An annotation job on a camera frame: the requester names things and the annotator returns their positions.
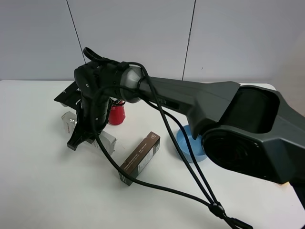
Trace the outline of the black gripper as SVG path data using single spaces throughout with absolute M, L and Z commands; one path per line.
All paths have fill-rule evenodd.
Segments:
M 100 88 L 95 82 L 74 81 L 54 98 L 54 101 L 76 111 L 77 124 L 67 143 L 68 148 L 73 151 L 85 141 L 92 144 L 96 137 L 101 135 L 94 135 L 91 119 L 93 118 L 97 131 L 104 128 L 110 94 L 108 91 L 97 94 L 99 91 Z

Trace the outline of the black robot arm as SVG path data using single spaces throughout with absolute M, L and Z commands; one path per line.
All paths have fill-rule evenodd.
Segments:
M 137 63 L 94 61 L 74 71 L 55 101 L 78 112 L 81 130 L 98 129 L 110 98 L 145 98 L 186 116 L 218 166 L 278 184 L 305 181 L 305 118 L 274 90 L 236 82 L 196 83 L 150 77 Z

